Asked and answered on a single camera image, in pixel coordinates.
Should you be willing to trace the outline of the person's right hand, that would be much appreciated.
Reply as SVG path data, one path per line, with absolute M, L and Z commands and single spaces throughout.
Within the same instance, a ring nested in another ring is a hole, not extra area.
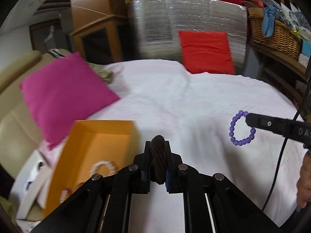
M 311 161 L 310 150 L 304 155 L 303 163 L 300 169 L 300 176 L 297 182 L 297 205 L 298 207 L 305 208 L 307 203 L 310 202 L 311 190 Z

